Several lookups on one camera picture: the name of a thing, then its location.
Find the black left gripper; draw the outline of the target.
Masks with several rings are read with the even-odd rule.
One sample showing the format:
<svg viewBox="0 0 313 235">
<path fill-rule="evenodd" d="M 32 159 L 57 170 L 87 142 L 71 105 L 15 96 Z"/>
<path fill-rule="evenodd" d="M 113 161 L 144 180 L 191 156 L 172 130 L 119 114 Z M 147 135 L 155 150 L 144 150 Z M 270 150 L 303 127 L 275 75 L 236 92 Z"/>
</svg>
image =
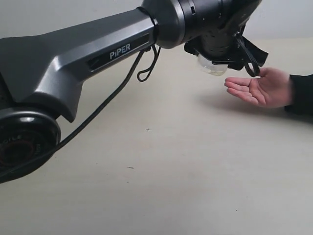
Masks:
<svg viewBox="0 0 313 235">
<path fill-rule="evenodd" d="M 247 38 L 244 38 L 244 43 L 258 66 L 262 67 L 268 58 L 268 52 L 258 48 Z M 184 50 L 213 66 L 223 65 L 237 71 L 244 68 L 243 56 L 236 40 L 231 36 L 203 34 L 186 42 Z"/>
</svg>

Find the black sleeved forearm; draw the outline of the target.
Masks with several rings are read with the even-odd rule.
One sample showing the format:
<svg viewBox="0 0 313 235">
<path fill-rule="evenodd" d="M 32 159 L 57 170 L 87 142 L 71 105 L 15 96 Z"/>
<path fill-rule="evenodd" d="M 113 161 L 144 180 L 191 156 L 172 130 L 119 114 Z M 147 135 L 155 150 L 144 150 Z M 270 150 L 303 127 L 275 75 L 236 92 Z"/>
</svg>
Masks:
<svg viewBox="0 0 313 235">
<path fill-rule="evenodd" d="M 290 75 L 291 103 L 284 107 L 287 113 L 313 116 L 313 75 Z"/>
</svg>

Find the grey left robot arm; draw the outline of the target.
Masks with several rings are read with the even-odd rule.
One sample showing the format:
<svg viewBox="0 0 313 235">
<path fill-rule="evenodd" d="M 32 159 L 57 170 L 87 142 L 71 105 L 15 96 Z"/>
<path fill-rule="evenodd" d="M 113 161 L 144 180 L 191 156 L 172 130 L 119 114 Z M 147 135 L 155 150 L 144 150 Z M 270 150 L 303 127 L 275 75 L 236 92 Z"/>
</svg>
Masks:
<svg viewBox="0 0 313 235">
<path fill-rule="evenodd" d="M 125 87 L 142 55 L 184 45 L 222 70 L 258 76 L 267 53 L 243 36 L 258 0 L 145 0 L 134 10 L 46 34 L 0 41 L 0 181 L 24 177 L 80 133 Z M 67 138 L 83 83 L 137 54 L 125 81 Z"/>
</svg>

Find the person's open bare hand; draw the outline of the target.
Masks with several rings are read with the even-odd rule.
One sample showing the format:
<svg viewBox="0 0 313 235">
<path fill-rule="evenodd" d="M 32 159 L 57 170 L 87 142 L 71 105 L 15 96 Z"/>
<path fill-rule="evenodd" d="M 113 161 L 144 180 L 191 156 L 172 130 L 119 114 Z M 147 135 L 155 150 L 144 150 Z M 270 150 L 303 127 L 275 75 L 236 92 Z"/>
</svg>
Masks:
<svg viewBox="0 0 313 235">
<path fill-rule="evenodd" d="M 275 68 L 262 68 L 258 78 L 228 77 L 227 92 L 240 100 L 264 108 L 281 108 L 292 104 L 290 75 Z"/>
</svg>

